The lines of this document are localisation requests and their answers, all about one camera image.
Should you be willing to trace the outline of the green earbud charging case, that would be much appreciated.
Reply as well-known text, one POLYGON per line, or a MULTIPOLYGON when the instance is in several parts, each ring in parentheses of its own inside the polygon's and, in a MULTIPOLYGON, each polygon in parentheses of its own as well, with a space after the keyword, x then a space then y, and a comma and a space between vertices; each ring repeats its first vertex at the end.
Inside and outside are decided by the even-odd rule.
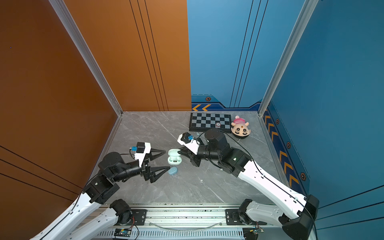
POLYGON ((182 162, 180 149, 171 149, 168 151, 168 163, 172 166, 180 165, 182 162))

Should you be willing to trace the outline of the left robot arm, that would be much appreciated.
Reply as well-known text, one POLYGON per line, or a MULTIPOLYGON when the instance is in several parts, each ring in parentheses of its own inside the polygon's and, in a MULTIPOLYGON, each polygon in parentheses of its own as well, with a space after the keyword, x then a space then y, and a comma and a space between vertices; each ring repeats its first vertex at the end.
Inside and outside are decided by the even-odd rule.
POLYGON ((111 152, 99 163, 99 172, 83 188, 77 199, 35 240, 90 240, 102 230, 115 224, 134 225, 131 207, 122 199, 113 201, 100 215, 83 226, 80 223, 104 205, 118 190, 118 182, 142 176, 146 181, 156 182, 170 167, 150 167, 149 162, 163 156, 164 150, 146 150, 135 155, 135 160, 126 163, 122 154, 111 152))

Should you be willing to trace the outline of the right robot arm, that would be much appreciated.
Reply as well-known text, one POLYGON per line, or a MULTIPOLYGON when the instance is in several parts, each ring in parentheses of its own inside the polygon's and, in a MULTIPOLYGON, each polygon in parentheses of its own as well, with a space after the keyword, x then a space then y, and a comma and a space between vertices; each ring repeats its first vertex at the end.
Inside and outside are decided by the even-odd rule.
POLYGON ((272 201, 272 204, 266 205, 251 199, 244 200, 238 208, 242 224, 263 222, 280 227, 293 240, 316 240, 315 220, 319 200, 281 183, 263 170, 244 147, 231 147, 227 137, 218 129, 210 129, 205 132, 204 144, 190 133, 183 133, 178 137, 178 143, 182 145, 179 153, 189 157, 196 167, 202 160, 215 163, 224 172, 250 184, 272 201))

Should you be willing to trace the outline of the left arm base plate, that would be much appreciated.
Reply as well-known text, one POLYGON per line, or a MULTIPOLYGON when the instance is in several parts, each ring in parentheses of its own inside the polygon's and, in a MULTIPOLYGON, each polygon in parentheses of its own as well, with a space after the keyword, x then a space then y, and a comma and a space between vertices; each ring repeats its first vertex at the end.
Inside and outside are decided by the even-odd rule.
POLYGON ((133 209, 119 216, 118 225, 121 226, 143 226, 147 217, 146 209, 133 209))

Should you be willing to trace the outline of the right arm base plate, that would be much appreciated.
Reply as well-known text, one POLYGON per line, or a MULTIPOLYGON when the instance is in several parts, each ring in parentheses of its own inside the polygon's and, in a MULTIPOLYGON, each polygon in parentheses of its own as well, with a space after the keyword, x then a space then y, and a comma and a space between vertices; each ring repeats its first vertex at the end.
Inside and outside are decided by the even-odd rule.
POLYGON ((226 209, 225 215, 226 215, 226 224, 228 226, 240 226, 240 225, 243 225, 243 226, 257 226, 257 225, 266 226, 267 225, 267 223, 265 223, 265 222, 250 222, 249 224, 243 223, 241 221, 241 218, 240 218, 240 215, 239 215, 239 212, 237 209, 226 209))

